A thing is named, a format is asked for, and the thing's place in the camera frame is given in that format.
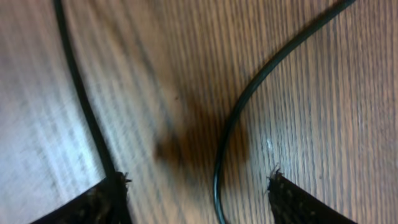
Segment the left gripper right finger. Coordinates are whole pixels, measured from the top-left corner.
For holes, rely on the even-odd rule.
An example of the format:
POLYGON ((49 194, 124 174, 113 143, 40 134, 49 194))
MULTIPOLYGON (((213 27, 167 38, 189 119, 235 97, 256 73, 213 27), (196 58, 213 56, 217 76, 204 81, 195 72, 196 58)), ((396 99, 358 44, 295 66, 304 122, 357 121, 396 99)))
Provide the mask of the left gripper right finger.
POLYGON ((267 191, 276 224, 354 224, 286 179, 278 169, 272 171, 267 191))

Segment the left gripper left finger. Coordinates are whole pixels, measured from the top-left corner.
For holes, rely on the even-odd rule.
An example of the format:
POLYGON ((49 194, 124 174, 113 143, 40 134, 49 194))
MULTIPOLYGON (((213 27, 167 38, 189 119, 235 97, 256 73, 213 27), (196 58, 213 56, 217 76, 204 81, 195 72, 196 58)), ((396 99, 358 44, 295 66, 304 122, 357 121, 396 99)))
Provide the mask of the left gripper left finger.
POLYGON ((107 178, 32 224, 132 223, 129 212, 117 212, 107 178))

